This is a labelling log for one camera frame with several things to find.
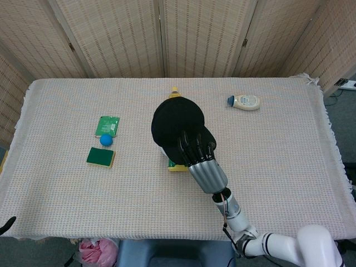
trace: robot finger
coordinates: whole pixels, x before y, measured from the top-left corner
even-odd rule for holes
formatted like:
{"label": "robot finger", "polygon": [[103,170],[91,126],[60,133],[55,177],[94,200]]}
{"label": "robot finger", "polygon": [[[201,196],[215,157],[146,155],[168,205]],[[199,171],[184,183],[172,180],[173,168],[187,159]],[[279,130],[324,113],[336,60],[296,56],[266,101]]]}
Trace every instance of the robot finger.
{"label": "robot finger", "polygon": [[184,148],[184,152],[185,154],[187,154],[190,162],[194,165],[198,163],[198,159],[197,156],[195,155],[193,148],[191,147],[191,145],[189,144],[189,139],[188,139],[188,135],[185,131],[182,131],[182,146]]}
{"label": "robot finger", "polygon": [[197,151],[197,154],[199,157],[199,162],[203,162],[203,161],[205,161],[205,157],[204,157],[204,153],[201,149],[201,135],[200,135],[200,133],[197,135],[195,142],[196,142],[196,151]]}
{"label": "robot finger", "polygon": [[182,155],[182,158],[183,160],[185,161],[185,163],[188,165],[188,166],[191,166],[191,161],[190,159],[188,158],[187,154],[185,153],[184,151],[184,147],[183,147],[183,144],[182,144],[182,139],[179,137],[178,138],[178,149],[179,149],[179,152],[180,154]]}
{"label": "robot finger", "polygon": [[214,147],[216,147],[216,144],[213,143],[213,142],[209,142],[209,144],[206,147],[207,159],[208,160],[214,160],[215,159]]}

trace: power strip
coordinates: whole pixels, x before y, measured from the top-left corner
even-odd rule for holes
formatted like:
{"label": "power strip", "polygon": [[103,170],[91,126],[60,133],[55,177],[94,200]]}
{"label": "power strip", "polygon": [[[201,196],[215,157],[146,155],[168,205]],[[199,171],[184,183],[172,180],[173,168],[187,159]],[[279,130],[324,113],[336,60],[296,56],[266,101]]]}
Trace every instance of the power strip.
{"label": "power strip", "polygon": [[341,85],[339,89],[356,91],[356,81],[348,80],[346,83]]}

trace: robotic hand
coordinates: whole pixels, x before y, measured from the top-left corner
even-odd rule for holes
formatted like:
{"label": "robotic hand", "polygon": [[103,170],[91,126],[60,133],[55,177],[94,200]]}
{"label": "robotic hand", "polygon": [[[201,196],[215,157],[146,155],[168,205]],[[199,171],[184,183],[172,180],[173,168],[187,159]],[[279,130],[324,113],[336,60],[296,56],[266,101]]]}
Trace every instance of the robotic hand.
{"label": "robotic hand", "polygon": [[[188,142],[185,131],[178,138],[179,151],[190,173],[205,193],[213,194],[212,199],[224,217],[222,230],[236,253],[247,258],[269,255],[306,267],[345,266],[329,231],[322,226],[305,226],[298,231],[296,239],[273,233],[259,234],[226,187],[228,179],[215,160],[215,146],[209,142],[207,147],[202,147],[200,134],[195,144]],[[227,226],[234,231],[234,237]]]}

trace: pink plastic bag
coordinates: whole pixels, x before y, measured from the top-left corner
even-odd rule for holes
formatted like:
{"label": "pink plastic bag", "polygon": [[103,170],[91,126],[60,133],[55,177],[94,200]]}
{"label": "pink plastic bag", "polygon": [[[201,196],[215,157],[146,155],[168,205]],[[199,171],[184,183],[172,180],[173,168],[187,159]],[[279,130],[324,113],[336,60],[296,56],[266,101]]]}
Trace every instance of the pink plastic bag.
{"label": "pink plastic bag", "polygon": [[79,244],[78,261],[83,267],[113,267],[116,263],[118,245],[102,238],[97,241],[84,239]]}

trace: white tablecloth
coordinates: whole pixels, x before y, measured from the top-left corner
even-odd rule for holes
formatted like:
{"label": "white tablecloth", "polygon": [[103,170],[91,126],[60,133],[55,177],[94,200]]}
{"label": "white tablecloth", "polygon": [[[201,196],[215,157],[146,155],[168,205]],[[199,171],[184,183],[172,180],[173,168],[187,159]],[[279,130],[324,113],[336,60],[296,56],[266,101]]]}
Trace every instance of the white tablecloth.
{"label": "white tablecloth", "polygon": [[[151,136],[172,87],[196,102],[216,158],[259,231],[295,236],[306,224],[356,237],[356,207],[323,96],[306,78],[47,79],[27,91],[0,177],[7,236],[225,239],[223,218],[188,172],[168,172]],[[261,109],[227,107],[232,94]],[[103,115],[120,117],[112,169],[86,163]]]}

